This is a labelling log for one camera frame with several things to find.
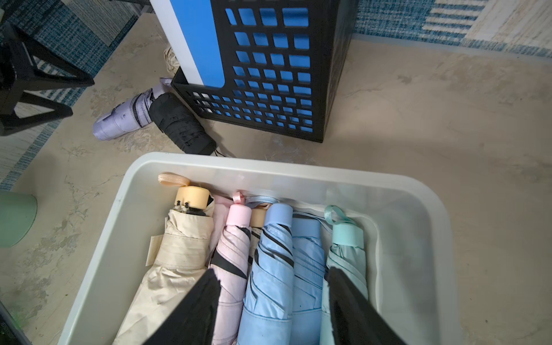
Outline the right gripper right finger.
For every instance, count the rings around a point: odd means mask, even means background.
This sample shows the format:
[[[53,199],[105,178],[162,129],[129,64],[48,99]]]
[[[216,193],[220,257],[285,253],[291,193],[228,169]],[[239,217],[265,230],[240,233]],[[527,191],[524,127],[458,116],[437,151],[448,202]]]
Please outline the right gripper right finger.
[[[329,306],[335,344],[401,344],[402,340],[372,307],[343,270],[332,267]]]

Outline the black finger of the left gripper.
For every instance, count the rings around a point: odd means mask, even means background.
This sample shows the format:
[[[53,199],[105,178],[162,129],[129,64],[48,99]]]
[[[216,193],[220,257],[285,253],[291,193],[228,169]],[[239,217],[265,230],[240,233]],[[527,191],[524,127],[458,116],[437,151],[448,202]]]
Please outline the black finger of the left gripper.
[[[93,77],[13,24],[5,22],[1,28],[1,135],[13,135],[72,116],[70,106],[34,92],[87,88],[93,86]],[[48,111],[21,117],[15,110],[19,103]]]

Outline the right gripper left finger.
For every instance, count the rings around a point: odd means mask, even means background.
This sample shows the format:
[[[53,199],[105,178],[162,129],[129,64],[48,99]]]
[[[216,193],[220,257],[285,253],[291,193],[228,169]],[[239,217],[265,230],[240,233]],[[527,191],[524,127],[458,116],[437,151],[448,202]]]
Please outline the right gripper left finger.
[[[145,344],[211,344],[220,293],[221,283],[208,269]]]

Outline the beige umbrella wooden handle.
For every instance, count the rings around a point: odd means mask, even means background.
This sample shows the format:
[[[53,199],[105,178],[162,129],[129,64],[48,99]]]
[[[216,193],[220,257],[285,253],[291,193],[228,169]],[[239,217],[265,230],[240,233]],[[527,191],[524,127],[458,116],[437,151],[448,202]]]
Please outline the beige umbrella wooden handle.
[[[158,181],[175,185],[178,191],[165,218],[155,260],[137,289],[115,344],[145,343],[206,271],[215,228],[213,196],[171,172],[160,174]]]

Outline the mint green umbrella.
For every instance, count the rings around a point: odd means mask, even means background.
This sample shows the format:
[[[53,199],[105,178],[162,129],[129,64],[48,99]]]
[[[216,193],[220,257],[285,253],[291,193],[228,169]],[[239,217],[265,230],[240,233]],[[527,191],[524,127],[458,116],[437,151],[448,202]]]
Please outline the mint green umbrella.
[[[360,293],[367,298],[367,255],[365,232],[337,206],[327,206],[324,211],[326,223],[332,225],[332,243],[326,260],[326,268],[342,270]],[[322,290],[320,343],[333,344],[329,283],[325,278]]]

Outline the pale pink umbrella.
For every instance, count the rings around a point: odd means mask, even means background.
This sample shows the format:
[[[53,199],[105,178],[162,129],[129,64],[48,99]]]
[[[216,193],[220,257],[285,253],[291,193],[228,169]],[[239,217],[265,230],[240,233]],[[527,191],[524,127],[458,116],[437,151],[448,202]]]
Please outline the pale pink umbrella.
[[[210,268],[220,282],[213,344],[232,344],[237,338],[248,280],[252,210],[230,204]]]

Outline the light blue umbrella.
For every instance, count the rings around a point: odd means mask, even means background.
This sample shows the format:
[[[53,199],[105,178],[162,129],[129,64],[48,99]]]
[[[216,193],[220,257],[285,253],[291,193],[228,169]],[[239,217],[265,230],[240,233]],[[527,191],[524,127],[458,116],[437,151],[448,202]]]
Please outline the light blue umbrella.
[[[326,269],[321,225],[309,218],[293,218],[294,287],[291,344],[318,344]]]

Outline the lilac umbrella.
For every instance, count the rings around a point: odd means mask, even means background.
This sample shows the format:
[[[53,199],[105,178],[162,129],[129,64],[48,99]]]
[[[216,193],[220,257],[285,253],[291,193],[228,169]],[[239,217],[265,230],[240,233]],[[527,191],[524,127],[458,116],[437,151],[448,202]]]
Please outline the lilac umbrella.
[[[139,93],[114,107],[93,124],[93,135],[101,141],[116,139],[122,135],[146,127],[152,122],[150,107],[164,93],[170,91],[170,78],[161,78],[158,85]]]

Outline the beige umbrella black stripes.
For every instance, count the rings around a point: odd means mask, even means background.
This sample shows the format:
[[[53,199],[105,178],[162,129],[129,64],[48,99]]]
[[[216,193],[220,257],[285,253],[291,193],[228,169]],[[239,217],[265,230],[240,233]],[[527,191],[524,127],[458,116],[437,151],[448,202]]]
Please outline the beige umbrella black stripes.
[[[263,208],[254,208],[252,210],[252,217],[250,220],[252,235],[250,240],[250,254],[248,259],[249,270],[251,270],[252,268],[254,253],[260,241],[266,213],[267,210]]]

